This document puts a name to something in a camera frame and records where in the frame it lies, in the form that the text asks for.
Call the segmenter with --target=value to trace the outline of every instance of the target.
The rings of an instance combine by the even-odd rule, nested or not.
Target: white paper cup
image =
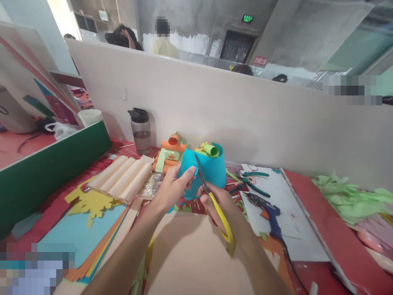
[[[82,110],[78,113],[78,115],[85,127],[104,120],[102,112],[96,109]]]

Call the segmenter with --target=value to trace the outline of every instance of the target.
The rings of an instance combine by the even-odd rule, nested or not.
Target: red sign
[[[266,57],[255,57],[253,64],[265,66],[267,64],[267,58]]]

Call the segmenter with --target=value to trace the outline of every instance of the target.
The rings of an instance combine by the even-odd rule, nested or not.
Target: green exit sign
[[[242,23],[252,23],[254,17],[249,14],[243,14]]]

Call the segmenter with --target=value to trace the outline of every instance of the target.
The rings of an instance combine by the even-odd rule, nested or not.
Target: doorway
[[[255,36],[228,30],[220,59],[244,64],[255,42]]]

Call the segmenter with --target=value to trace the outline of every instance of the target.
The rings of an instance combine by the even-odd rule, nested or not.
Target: glue gun
[[[270,228],[271,228],[270,236],[282,242],[283,238],[281,234],[281,229],[278,226],[278,222],[276,218],[276,216],[279,216],[281,214],[280,208],[273,206],[268,201],[265,201],[264,199],[253,193],[245,193],[245,194],[248,200],[250,201],[250,203],[263,210],[261,216],[269,220]]]

